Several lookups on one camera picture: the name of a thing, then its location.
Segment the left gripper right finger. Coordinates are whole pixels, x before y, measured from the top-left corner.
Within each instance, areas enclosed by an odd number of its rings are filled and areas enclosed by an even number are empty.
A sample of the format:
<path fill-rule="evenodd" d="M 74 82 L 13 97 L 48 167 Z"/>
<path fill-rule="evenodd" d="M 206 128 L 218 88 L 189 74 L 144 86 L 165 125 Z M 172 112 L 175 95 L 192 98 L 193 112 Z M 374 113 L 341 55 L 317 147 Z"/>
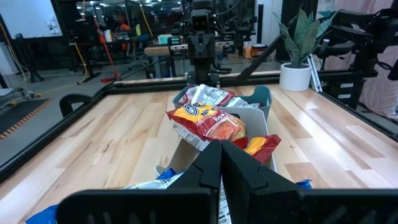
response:
<path fill-rule="evenodd" d="M 221 146 L 233 223 L 397 223 L 396 189 L 303 189 L 231 141 Z"/>

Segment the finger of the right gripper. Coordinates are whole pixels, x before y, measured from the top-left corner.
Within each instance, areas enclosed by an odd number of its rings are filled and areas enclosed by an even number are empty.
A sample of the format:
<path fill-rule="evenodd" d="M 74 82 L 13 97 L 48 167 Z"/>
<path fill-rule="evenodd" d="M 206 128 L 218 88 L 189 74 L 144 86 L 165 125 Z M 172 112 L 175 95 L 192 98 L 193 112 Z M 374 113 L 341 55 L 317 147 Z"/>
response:
<path fill-rule="evenodd" d="M 194 61 L 196 59 L 200 58 L 200 42 L 199 42 L 199 36 L 198 35 L 189 35 L 187 38 L 187 44 L 188 44 L 188 54 L 190 57 L 191 61 Z"/>
<path fill-rule="evenodd" d="M 215 37 L 213 34 L 203 34 L 201 44 L 201 56 L 207 59 L 215 57 Z"/>

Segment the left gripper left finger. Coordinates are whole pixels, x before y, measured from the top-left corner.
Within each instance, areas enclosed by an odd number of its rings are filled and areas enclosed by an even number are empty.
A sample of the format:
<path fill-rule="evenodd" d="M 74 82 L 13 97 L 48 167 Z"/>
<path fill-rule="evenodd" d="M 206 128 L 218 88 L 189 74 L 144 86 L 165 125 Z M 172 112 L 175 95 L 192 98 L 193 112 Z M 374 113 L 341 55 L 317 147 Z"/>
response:
<path fill-rule="evenodd" d="M 63 199 L 57 223 L 217 223 L 222 147 L 197 151 L 182 140 L 169 167 L 181 176 L 167 189 L 83 190 Z"/>

